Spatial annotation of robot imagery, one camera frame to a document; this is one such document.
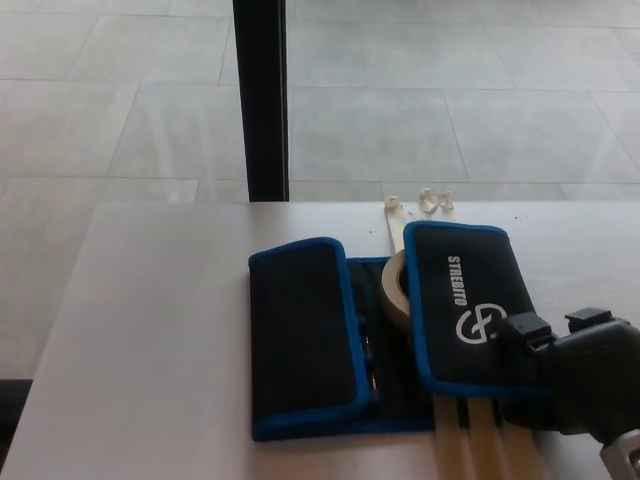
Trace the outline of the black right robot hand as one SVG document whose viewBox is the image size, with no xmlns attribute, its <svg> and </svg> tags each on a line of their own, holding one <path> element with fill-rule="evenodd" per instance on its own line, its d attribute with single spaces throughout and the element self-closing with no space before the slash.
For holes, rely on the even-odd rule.
<svg viewBox="0 0 640 480">
<path fill-rule="evenodd" d="M 533 312 L 496 327 L 510 378 L 534 391 L 504 401 L 502 416 L 532 430 L 586 433 L 609 446 L 639 428 L 639 329 L 596 307 L 565 319 L 562 337 Z"/>
</svg>

